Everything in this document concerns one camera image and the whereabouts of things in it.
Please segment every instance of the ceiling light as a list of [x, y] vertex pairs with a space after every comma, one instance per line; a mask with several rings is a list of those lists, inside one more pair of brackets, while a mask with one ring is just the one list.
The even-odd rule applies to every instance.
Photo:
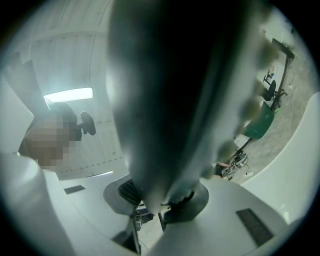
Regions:
[[79, 88], [72, 90], [58, 91], [43, 96], [52, 102], [70, 102], [75, 100], [91, 99], [93, 97], [92, 88]]
[[112, 174], [112, 173], [113, 173], [113, 171], [111, 170], [111, 171], [108, 171], [108, 172], [87, 176], [87, 178], [89, 178], [89, 177], [97, 177], [97, 176], [106, 175], [106, 174]]

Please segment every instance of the dark rectangle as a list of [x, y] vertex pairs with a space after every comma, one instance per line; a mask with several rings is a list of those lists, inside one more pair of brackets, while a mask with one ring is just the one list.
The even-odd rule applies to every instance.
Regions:
[[72, 194], [85, 189], [86, 188], [84, 186], [79, 185], [79, 186], [72, 186], [72, 187], [65, 188], [64, 191], [68, 195], [68, 194]]
[[274, 235], [251, 209], [239, 210], [235, 213], [258, 247], [273, 238]]
[[281, 42], [277, 39], [272, 38], [271, 44], [277, 47], [281, 52], [283, 52], [289, 59], [294, 59], [295, 55], [292, 51], [289, 50], [288, 47], [284, 46]]

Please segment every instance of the gray floor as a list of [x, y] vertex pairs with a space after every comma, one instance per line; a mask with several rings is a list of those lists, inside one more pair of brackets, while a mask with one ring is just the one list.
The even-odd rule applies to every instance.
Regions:
[[[288, 93], [281, 98], [281, 108], [274, 120], [258, 140], [253, 140], [243, 150], [248, 155], [248, 167], [239, 169], [231, 181], [239, 184], [262, 171], [281, 152], [294, 134], [304, 114], [308, 100], [317, 91], [317, 73], [301, 38], [296, 37], [294, 60], [288, 64], [282, 88]], [[253, 176], [243, 178], [248, 173]]]
[[141, 244], [141, 255], [146, 255], [157, 243], [162, 234], [163, 231], [158, 215], [154, 216], [153, 220], [143, 224], [141, 230], [138, 231], [138, 239]]

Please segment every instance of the ceiling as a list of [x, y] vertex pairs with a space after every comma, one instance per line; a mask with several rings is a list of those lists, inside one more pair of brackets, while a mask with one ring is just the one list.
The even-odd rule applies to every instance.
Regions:
[[112, 0], [51, 1], [16, 35], [9, 49], [21, 63], [32, 61], [42, 92], [92, 87], [93, 98], [67, 102], [76, 115], [87, 111], [96, 135], [83, 135], [75, 153], [57, 169], [59, 179], [116, 172], [123, 155], [109, 107], [105, 73]]

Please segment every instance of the corrugated ceiling panel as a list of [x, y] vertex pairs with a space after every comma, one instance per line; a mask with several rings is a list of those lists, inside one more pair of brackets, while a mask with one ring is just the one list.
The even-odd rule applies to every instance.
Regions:
[[83, 168], [88, 168], [91, 166], [92, 160], [89, 158], [87, 151], [86, 151], [86, 145], [82, 145], [83, 142], [81, 142], [81, 153], [80, 153], [80, 159], [84, 164], [82, 165]]
[[112, 7], [112, 1], [107, 0], [106, 5], [105, 5], [105, 10], [104, 10], [103, 15], [101, 17], [99, 25], [103, 26], [103, 25], [108, 24], [108, 22], [110, 20], [110, 16], [111, 16], [111, 7]]
[[121, 159], [123, 154], [122, 154], [122, 150], [121, 150], [121, 146], [120, 146], [120, 142], [119, 142], [119, 138], [116, 130], [113, 131], [113, 137], [114, 137], [116, 156], [117, 158]]
[[44, 95], [89, 87], [91, 35], [34, 43], [31, 58]]
[[115, 146], [115, 138], [114, 138], [114, 132], [112, 130], [107, 132], [107, 139], [108, 139], [108, 148], [109, 148], [109, 160], [116, 159], [116, 146]]
[[65, 1], [57, 17], [60, 17], [59, 27], [98, 25], [109, 0], [70, 0]]
[[94, 88], [93, 117], [97, 124], [111, 121], [111, 110], [106, 91], [106, 38], [95, 36], [90, 60], [89, 83]]
[[80, 116], [80, 113], [82, 111], [86, 111], [88, 112], [89, 115], [92, 116], [91, 102], [93, 102], [94, 100], [95, 100], [94, 98], [73, 100], [73, 101], [67, 102], [67, 104], [72, 108], [72, 110], [77, 116]]
[[40, 34], [44, 31], [50, 30], [54, 16], [57, 15], [55, 11], [57, 8], [63, 6], [65, 2], [48, 1], [34, 14], [34, 34]]
[[113, 160], [113, 141], [111, 140], [112, 131], [109, 129], [100, 129], [99, 138], [102, 147], [102, 152], [105, 156], [106, 162], [111, 162]]
[[97, 160], [97, 156], [95, 155], [95, 152], [94, 152], [92, 146], [90, 145], [90, 143], [88, 141], [88, 136], [89, 135], [82, 136], [82, 149], [85, 152], [85, 155], [87, 156], [87, 158], [89, 158], [89, 160], [90, 160], [88, 166], [93, 167], [95, 164], [97, 164], [98, 160]]
[[101, 124], [97, 124], [95, 126], [95, 129], [96, 129], [96, 132], [98, 134], [98, 139], [99, 139], [99, 142], [100, 142], [100, 146], [101, 146], [101, 151], [103, 153], [103, 156], [104, 156], [104, 161], [108, 162], [109, 157], [109, 150], [108, 150], [108, 139], [107, 139], [107, 127], [106, 125], [101, 125]]

